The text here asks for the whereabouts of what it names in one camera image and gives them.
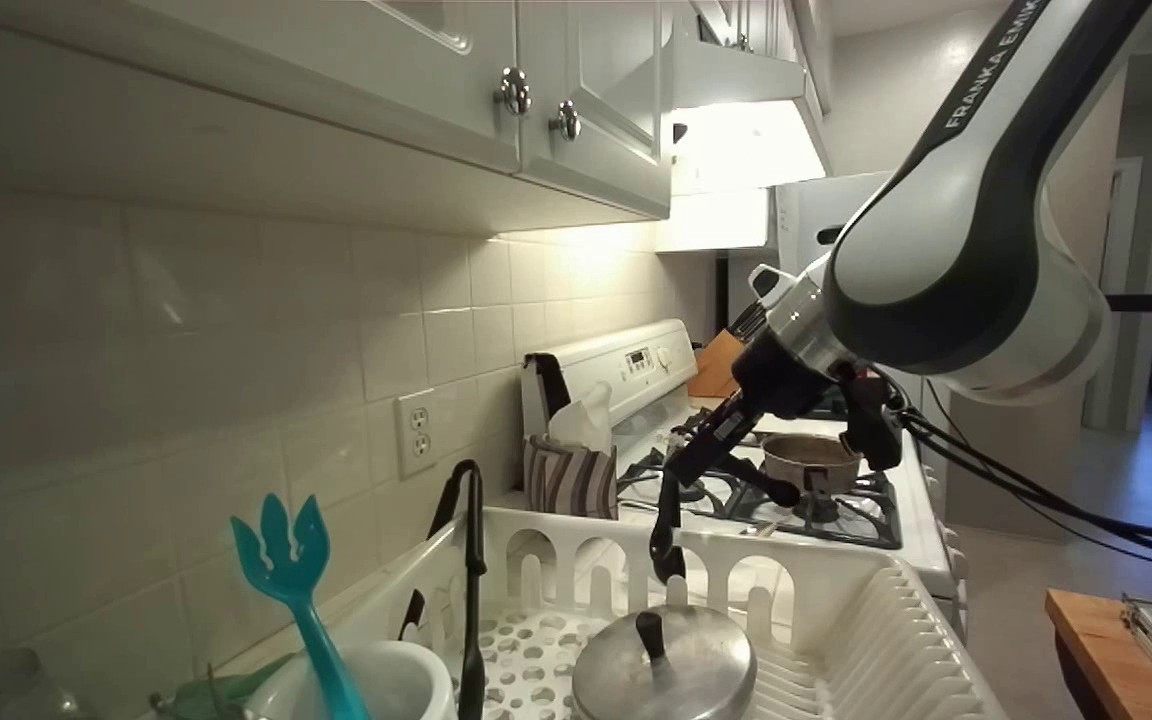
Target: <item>range hood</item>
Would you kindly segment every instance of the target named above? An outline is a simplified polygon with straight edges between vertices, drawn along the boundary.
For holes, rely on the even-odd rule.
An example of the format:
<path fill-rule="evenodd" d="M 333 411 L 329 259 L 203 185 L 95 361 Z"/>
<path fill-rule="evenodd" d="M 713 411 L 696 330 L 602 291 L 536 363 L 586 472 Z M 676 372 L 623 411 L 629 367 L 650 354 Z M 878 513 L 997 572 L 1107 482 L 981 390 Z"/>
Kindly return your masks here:
<path fill-rule="evenodd" d="M 671 219 L 662 223 L 657 254 L 766 250 L 770 193 L 824 176 L 816 86 L 783 11 L 780 23 L 736 33 L 706 0 L 676 11 L 664 50 Z"/>
<path fill-rule="evenodd" d="M 766 22 L 751 42 L 722 11 L 706 0 L 676 11 L 664 50 L 664 133 L 671 135 L 676 195 L 824 176 L 819 100 L 789 42 L 789 22 L 783 28 Z"/>

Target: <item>lid handle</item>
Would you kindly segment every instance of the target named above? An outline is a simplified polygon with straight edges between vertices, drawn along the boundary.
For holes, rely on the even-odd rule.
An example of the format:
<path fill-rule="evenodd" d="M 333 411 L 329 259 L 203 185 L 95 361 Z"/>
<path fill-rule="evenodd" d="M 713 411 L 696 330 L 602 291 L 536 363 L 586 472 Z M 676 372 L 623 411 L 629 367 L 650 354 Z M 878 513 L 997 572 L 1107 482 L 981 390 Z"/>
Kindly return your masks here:
<path fill-rule="evenodd" d="M 653 655 L 653 664 L 662 664 L 664 660 L 662 612 L 639 612 L 635 615 L 635 634 L 639 634 L 646 651 Z"/>

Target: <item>tiled backsplash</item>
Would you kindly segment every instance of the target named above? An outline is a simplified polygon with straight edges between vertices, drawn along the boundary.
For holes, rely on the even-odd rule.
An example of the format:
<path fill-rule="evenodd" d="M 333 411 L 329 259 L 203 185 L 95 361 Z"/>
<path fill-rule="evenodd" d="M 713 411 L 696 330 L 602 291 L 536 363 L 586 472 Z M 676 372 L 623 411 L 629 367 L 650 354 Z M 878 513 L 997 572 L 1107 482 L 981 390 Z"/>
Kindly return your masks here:
<path fill-rule="evenodd" d="M 229 516 L 316 493 L 323 594 L 414 548 L 459 455 L 516 472 L 516 367 L 713 306 L 639 228 L 423 238 L 0 193 L 0 645 L 114 717 L 286 623 Z M 435 390 L 406 482 L 392 401 Z"/>

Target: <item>white dish rack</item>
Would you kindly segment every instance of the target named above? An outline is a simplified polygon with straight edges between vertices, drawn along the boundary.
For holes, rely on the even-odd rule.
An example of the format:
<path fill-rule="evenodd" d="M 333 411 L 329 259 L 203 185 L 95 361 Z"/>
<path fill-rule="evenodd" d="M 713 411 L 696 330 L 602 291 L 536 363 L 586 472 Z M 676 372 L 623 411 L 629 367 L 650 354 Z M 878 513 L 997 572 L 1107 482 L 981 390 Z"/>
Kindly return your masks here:
<path fill-rule="evenodd" d="M 671 604 L 707 604 L 757 645 L 751 720 L 964 720 L 1005 717 L 922 579 L 869 548 L 771 538 L 679 532 L 689 589 L 662 589 L 650 532 L 616 520 L 484 513 L 482 579 L 484 720 L 572 717 L 572 664 L 610 621 Z M 398 636 L 410 598 L 423 615 L 410 642 L 466 655 L 466 520 L 435 532 L 338 642 Z"/>

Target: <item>blue utensil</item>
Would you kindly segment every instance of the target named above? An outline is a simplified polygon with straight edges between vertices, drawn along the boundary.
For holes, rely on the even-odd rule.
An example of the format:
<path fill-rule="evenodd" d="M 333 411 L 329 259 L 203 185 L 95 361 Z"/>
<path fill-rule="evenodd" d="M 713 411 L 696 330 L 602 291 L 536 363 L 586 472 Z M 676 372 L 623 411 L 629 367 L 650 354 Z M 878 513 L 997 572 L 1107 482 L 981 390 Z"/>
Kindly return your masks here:
<path fill-rule="evenodd" d="M 288 612 L 302 630 L 307 664 L 323 687 L 329 720 L 371 720 L 362 687 L 346 671 L 346 660 L 341 660 L 319 612 L 312 609 L 312 589 L 319 585 L 329 557 L 333 557 L 319 499 L 316 498 L 303 499 L 303 510 L 297 513 L 297 527 L 288 538 L 286 499 L 263 498 L 259 538 L 244 520 L 231 516 L 231 545 L 241 551 L 250 585 L 258 594 L 288 604 Z"/>

